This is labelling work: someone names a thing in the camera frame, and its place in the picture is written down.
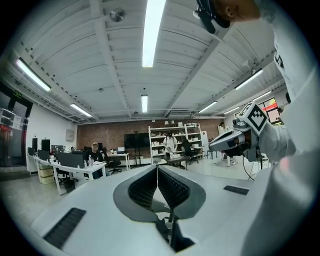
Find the window with red banner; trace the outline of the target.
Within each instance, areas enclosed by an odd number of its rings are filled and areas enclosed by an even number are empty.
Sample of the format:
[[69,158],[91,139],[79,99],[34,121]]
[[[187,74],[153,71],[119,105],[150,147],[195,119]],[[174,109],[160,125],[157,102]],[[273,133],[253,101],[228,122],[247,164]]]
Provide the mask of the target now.
[[275,100],[275,98],[271,98],[267,101],[264,101],[259,104],[259,106],[262,108],[264,113],[268,117],[268,121],[274,125],[274,126],[280,126],[282,125],[282,121],[280,119],[280,112],[279,112],[279,107],[278,104]]

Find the low dark table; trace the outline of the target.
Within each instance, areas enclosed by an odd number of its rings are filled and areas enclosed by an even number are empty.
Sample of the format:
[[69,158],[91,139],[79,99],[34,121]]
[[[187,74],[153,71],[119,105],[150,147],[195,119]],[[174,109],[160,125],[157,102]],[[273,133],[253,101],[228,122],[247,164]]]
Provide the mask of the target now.
[[190,161],[189,156],[181,156],[179,158],[169,159],[165,158],[166,164],[169,166],[174,166],[183,170],[188,170],[188,162]]

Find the black waste bin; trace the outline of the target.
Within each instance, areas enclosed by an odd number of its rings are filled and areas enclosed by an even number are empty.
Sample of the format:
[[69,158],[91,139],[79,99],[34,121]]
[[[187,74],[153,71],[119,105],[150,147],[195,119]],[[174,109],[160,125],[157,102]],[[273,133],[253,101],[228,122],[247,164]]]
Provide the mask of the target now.
[[76,186],[75,186],[75,181],[72,180],[72,179],[65,180],[65,181],[63,182],[63,186],[64,186],[64,188],[65,188],[65,190],[66,190],[67,193],[72,192],[72,191],[76,188]]

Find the person's light grey jacket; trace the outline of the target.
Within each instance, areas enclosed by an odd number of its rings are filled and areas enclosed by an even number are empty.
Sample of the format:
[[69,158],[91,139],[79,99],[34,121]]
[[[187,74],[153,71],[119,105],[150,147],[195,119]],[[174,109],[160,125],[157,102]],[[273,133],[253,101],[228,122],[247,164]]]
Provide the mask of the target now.
[[290,97],[280,118],[295,153],[320,149],[320,64],[307,39],[274,0],[254,0],[260,17],[274,32],[274,62]]

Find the long white office desk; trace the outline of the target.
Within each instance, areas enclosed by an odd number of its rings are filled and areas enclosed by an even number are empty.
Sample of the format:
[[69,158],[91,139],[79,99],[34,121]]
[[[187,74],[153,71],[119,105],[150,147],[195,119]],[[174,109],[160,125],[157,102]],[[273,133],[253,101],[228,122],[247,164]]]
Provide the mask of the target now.
[[[29,154],[27,155],[26,158],[27,158],[27,161],[29,162],[30,166],[31,166],[32,162],[34,162],[36,170],[37,170],[39,182],[41,184],[47,184],[45,181],[45,178],[49,177],[49,181],[55,181],[56,188],[57,188],[58,194],[60,196],[63,195],[63,192],[62,192],[61,186],[59,184],[57,168],[60,171],[65,171],[65,172],[68,172],[69,174],[71,174],[71,176],[70,176],[71,178],[73,177],[73,174],[75,174],[75,173],[82,173],[82,174],[88,174],[89,180],[93,181],[94,180],[93,173],[100,170],[100,169],[102,171],[102,177],[107,177],[106,167],[105,167],[104,162],[102,162],[100,164],[93,164],[91,166],[80,168],[79,166],[70,167],[70,166],[61,165],[57,161],[54,162],[54,159],[42,160],[38,156],[31,156]],[[51,167],[52,174],[42,177],[41,170],[40,170],[40,164]]]

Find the small white table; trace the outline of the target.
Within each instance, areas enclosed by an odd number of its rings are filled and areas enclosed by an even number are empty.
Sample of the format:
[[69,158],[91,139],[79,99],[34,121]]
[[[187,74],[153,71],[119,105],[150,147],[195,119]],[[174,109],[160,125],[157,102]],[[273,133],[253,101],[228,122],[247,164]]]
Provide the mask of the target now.
[[112,152],[108,152],[107,153],[109,158],[124,158],[125,159],[125,167],[126,170],[128,171],[131,168],[130,165],[130,157],[129,157],[129,153],[112,153]]

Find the person's right forearm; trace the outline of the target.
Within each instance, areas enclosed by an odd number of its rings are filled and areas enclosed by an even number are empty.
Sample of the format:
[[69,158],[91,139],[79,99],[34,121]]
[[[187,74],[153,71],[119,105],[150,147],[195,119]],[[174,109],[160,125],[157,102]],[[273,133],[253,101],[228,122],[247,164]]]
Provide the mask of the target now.
[[259,149],[272,162],[279,162],[286,156],[296,153],[296,146],[284,125],[266,123],[259,136]]

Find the black television screen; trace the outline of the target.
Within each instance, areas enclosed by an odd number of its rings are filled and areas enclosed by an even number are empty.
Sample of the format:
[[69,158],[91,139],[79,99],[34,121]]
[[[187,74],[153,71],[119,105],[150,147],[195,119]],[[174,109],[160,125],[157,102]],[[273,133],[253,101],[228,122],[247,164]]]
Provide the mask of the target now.
[[125,149],[138,149],[150,146],[148,133],[130,133],[124,135]]

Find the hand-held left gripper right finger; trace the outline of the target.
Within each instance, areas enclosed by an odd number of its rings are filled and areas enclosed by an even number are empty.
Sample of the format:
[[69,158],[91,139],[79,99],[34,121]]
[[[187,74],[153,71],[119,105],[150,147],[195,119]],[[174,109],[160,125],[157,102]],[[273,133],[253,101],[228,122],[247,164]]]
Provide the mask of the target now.
[[178,218],[193,218],[205,203],[206,192],[202,186],[163,165],[157,167],[157,184]]

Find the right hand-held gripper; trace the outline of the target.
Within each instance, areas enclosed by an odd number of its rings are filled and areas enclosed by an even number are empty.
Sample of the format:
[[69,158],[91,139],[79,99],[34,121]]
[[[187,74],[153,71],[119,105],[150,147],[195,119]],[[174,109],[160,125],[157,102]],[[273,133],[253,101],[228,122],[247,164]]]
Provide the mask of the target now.
[[216,137],[208,147],[211,151],[223,152],[229,157],[244,156],[249,161],[256,161],[262,157],[260,135],[268,120],[262,108],[250,102],[232,121],[233,129]]

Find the black computer monitor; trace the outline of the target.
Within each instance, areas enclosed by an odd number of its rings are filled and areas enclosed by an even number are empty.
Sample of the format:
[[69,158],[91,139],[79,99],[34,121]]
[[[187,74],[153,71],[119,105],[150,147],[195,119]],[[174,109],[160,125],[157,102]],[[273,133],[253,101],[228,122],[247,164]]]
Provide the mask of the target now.
[[84,165],[84,157],[82,154],[74,154],[74,153],[58,153],[57,154],[57,162],[62,166],[71,167],[71,168],[80,168],[83,169]]

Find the black office chair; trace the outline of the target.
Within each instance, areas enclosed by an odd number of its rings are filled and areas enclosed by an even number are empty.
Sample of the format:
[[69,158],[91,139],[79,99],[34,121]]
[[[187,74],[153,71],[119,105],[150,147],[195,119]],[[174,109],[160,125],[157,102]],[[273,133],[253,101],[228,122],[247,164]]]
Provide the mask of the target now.
[[108,157],[107,151],[105,148],[102,149],[103,152],[103,158],[106,162],[106,166],[110,169],[108,172],[110,175],[114,175],[115,173],[121,173],[122,169],[118,168],[121,165],[121,162],[119,160],[116,160],[115,158]]
[[198,159],[197,159],[197,155],[199,154],[199,149],[198,148],[190,148],[190,149],[186,149],[184,154],[189,157],[189,165],[192,162],[196,162],[199,163]]

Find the person's left forearm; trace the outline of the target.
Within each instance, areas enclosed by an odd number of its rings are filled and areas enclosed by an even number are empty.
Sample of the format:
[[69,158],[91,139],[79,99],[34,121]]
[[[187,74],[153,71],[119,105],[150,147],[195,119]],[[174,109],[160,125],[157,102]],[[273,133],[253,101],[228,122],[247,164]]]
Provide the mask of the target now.
[[320,148],[282,158],[273,168],[241,256],[285,256],[320,196]]

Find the dark entrance door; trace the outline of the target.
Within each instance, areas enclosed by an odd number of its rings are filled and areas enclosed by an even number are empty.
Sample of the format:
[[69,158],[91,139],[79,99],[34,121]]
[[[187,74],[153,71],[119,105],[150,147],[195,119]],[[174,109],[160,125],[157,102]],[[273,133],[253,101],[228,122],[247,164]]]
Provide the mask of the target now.
[[0,82],[0,167],[26,165],[26,137],[33,104]]

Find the beige drawer box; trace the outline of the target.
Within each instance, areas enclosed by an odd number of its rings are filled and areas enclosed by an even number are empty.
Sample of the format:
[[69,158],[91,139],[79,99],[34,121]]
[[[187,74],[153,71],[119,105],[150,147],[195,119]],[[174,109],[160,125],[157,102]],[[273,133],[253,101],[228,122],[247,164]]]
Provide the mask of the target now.
[[55,181],[54,171],[52,167],[47,167],[44,169],[39,169],[39,181],[41,184],[47,185]]

